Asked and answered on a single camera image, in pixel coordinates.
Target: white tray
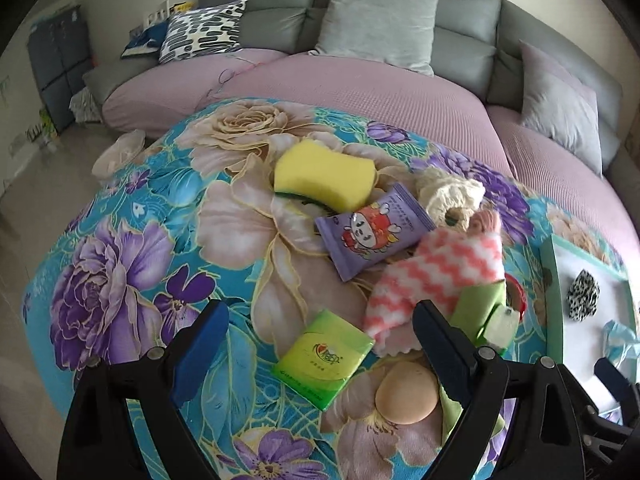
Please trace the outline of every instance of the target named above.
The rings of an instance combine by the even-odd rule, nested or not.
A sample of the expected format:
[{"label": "white tray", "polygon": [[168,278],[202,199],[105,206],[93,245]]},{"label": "white tray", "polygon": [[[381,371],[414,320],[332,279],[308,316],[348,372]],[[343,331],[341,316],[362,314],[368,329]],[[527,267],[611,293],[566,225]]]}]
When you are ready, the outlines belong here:
[{"label": "white tray", "polygon": [[[618,404],[593,374],[593,365],[603,357],[602,329],[608,321],[613,319],[637,330],[629,282],[594,256],[555,235],[542,244],[540,257],[545,269],[547,354],[569,369],[601,414],[610,412]],[[578,322],[569,317],[566,295],[583,269],[600,285],[600,299],[594,316]],[[628,359],[619,370],[635,383],[637,368],[636,361]]]}]

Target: floor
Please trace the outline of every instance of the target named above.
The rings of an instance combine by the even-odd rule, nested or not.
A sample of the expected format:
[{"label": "floor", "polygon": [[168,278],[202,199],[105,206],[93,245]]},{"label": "floor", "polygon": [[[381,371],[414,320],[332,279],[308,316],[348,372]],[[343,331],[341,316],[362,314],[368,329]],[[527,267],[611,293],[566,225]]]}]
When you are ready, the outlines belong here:
[{"label": "floor", "polygon": [[42,480],[54,480],[64,421],[49,400],[22,329],[22,291],[99,184],[95,159],[114,141],[72,126],[38,153],[0,198],[0,418]]}]

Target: blue floral fabric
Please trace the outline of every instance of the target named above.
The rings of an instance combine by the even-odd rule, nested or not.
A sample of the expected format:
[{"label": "blue floral fabric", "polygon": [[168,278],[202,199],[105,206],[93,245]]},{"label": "blue floral fabric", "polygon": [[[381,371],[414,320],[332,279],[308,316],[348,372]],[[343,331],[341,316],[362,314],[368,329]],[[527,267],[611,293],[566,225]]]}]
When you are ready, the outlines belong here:
[{"label": "blue floral fabric", "polygon": [[[224,101],[178,124],[119,171],[69,224],[29,284],[25,330],[63,415],[89,357],[112,364],[136,360],[169,344],[209,298],[218,298],[230,310],[226,344],[181,412],[223,480],[424,475],[439,444],[425,435],[438,433],[437,423],[397,427],[370,406],[374,391],[367,384],[379,384],[389,361],[367,357],[348,386],[361,402],[338,397],[339,409],[327,413],[270,373],[290,344],[287,338],[302,330],[323,294],[328,304],[366,305],[367,285],[340,283],[309,227],[308,210],[273,197],[273,164],[303,137],[373,158],[387,181],[393,173],[383,170],[392,157],[404,163],[405,176],[435,165],[482,182],[484,206],[502,218],[505,270],[528,301],[508,358],[535,362],[545,354],[540,245],[550,234],[623,272],[620,257],[600,235],[553,201],[461,153],[336,110]],[[379,182],[389,184],[382,177]],[[315,283],[326,287],[318,292]],[[292,325],[281,326],[284,320]],[[139,404],[131,401],[129,411],[152,476],[167,478]],[[506,403],[507,422],[512,412]],[[492,439],[478,478],[489,476],[504,435]]]}]

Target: purple flower print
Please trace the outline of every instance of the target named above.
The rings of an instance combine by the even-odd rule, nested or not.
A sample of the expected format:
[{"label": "purple flower print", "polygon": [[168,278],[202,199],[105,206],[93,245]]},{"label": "purple flower print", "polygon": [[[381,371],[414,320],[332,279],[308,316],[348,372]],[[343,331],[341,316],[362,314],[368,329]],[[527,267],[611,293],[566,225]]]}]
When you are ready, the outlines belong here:
[{"label": "purple flower print", "polygon": [[135,190],[146,186],[146,183],[149,182],[149,173],[151,173],[151,170],[145,170],[142,172],[138,170],[132,171],[129,174],[127,183],[125,184],[125,191],[127,194],[130,195]]},{"label": "purple flower print", "polygon": [[71,222],[69,222],[69,225],[66,226],[65,234],[73,231],[76,227],[78,227],[78,224],[82,220],[84,220],[91,214],[91,211],[94,208],[94,204],[95,204],[95,198],[82,208],[82,211],[78,213],[78,216],[76,216]]},{"label": "purple flower print", "polygon": [[444,146],[438,146],[438,149],[439,153],[434,153],[427,160],[413,157],[412,169],[424,170],[428,166],[436,166],[447,173],[481,182],[486,189],[484,198],[500,213],[504,230],[515,243],[526,245],[527,237],[533,234],[533,224],[527,218],[529,204],[518,187],[482,162],[471,160]]},{"label": "purple flower print", "polygon": [[31,293],[27,292],[24,295],[24,299],[22,300],[22,318],[24,322],[27,323],[27,314],[31,309]]},{"label": "purple flower print", "polygon": [[308,460],[313,446],[306,438],[293,438],[287,430],[264,434],[255,454],[239,438],[234,439],[238,457],[249,474],[234,480],[326,480],[322,464]]},{"label": "purple flower print", "polygon": [[116,230],[109,216],[78,242],[50,306],[60,369],[82,370],[94,355],[110,364],[135,361],[158,344],[161,315],[139,291],[164,278],[173,246],[156,222],[140,232],[122,220]]},{"label": "purple flower print", "polygon": [[220,454],[216,455],[216,458],[220,460],[220,462],[222,462],[224,465],[238,468],[238,464],[233,458],[229,458],[228,456],[220,455]]},{"label": "purple flower print", "polygon": [[402,128],[376,121],[370,121],[367,124],[367,135],[378,142],[390,142],[391,144],[399,144],[409,140],[409,134]]},{"label": "purple flower print", "polygon": [[206,272],[199,272],[190,280],[189,266],[183,265],[166,282],[166,291],[154,298],[154,305],[162,315],[160,337],[168,345],[178,330],[191,326],[198,317],[193,305],[206,300],[216,288],[216,280]]},{"label": "purple flower print", "polygon": [[118,190],[120,189],[120,180],[119,179],[114,179],[111,180],[106,186],[104,186],[104,193],[107,196],[113,196],[115,195]]},{"label": "purple flower print", "polygon": [[502,428],[502,430],[489,441],[489,453],[486,458],[488,462],[496,460],[502,452],[504,443],[507,440],[507,432],[511,425],[511,419],[513,418],[515,407],[516,399],[504,399],[502,407],[500,408],[500,414],[504,419],[504,428]]}]

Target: patterned pillow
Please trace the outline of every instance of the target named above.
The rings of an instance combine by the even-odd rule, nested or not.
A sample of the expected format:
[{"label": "patterned pillow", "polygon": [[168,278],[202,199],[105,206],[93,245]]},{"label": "patterned pillow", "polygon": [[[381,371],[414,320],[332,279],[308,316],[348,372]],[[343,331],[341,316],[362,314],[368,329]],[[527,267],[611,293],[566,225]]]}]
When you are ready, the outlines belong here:
[{"label": "patterned pillow", "polygon": [[238,0],[175,14],[169,21],[159,63],[239,50],[240,18],[245,8],[246,0]]}]

